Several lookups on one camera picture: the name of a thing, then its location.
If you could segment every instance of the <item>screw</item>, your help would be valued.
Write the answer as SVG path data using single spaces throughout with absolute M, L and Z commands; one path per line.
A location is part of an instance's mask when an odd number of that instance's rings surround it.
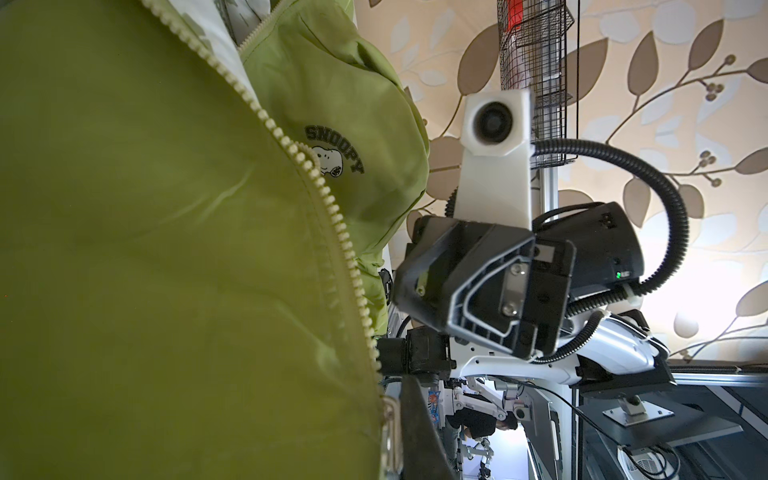
M 503 316 L 515 316 L 518 314 L 518 306 L 515 302 L 507 302 L 502 306 Z

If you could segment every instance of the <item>white cable tie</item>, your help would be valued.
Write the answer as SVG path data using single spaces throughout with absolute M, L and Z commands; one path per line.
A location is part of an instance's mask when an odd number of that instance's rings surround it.
M 634 294 L 634 291 L 632 291 L 632 287 L 629 286 L 629 283 L 622 283 L 621 287 L 624 288 L 624 292 L 627 292 L 627 303 L 635 308 L 640 308 L 640 306 L 643 304 L 643 298 Z

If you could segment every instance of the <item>snoopy cartoon face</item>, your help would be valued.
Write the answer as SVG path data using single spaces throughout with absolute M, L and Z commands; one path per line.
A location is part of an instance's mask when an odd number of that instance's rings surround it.
M 344 164 L 341 160 L 341 152 L 338 150 L 326 150 L 323 147 L 312 147 L 312 151 L 317 154 L 320 160 L 320 171 L 330 174 L 331 177 L 338 177 L 344 170 Z

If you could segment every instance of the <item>metal plate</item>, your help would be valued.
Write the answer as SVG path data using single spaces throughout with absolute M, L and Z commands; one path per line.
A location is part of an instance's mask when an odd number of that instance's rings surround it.
M 674 412 L 671 410 L 667 410 L 651 402 L 646 402 L 645 400 L 643 400 L 643 406 L 645 407 L 645 413 L 641 413 L 640 415 L 627 415 L 627 413 L 619 406 L 615 409 L 605 410 L 603 411 L 603 414 L 619 425 L 625 427 L 650 422 L 651 420 L 664 419 L 674 415 Z

